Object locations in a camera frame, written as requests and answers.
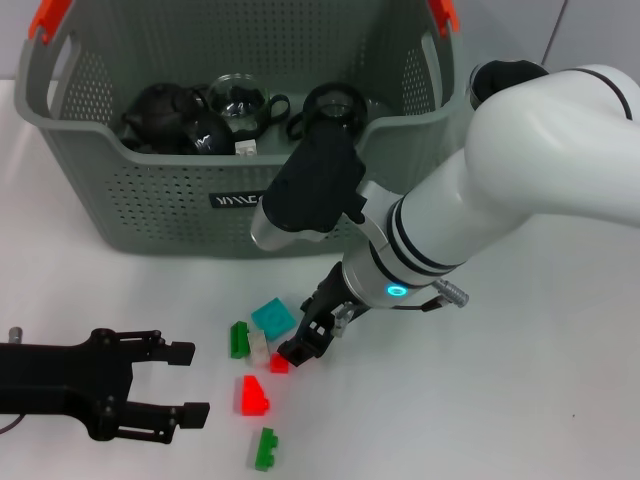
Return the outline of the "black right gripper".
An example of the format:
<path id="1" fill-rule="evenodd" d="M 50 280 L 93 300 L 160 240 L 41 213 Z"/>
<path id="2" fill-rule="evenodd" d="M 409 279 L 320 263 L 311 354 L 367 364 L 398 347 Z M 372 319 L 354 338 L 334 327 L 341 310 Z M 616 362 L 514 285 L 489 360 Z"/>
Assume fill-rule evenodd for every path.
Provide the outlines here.
<path id="1" fill-rule="evenodd" d="M 354 319 L 370 310 L 351 292 L 344 278 L 343 263 L 337 262 L 301 305 L 302 323 L 296 334 L 278 347 L 278 353 L 291 365 L 322 357 L 333 340 L 326 325 L 334 324 L 336 313 L 347 303 L 355 307 Z"/>

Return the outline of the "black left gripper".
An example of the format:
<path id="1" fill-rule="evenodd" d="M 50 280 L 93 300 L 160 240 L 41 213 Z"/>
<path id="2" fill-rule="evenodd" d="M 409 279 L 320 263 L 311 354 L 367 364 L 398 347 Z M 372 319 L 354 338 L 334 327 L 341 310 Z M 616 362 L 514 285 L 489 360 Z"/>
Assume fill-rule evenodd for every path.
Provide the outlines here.
<path id="1" fill-rule="evenodd" d="M 194 354 L 194 343 L 168 343 L 160 330 L 123 332 L 119 340 L 96 330 L 74 346 L 4 343 L 1 412 L 69 416 L 98 441 L 114 439 L 119 429 L 123 439 L 170 444 L 177 428 L 203 429 L 210 404 L 126 404 L 132 362 L 190 365 Z"/>

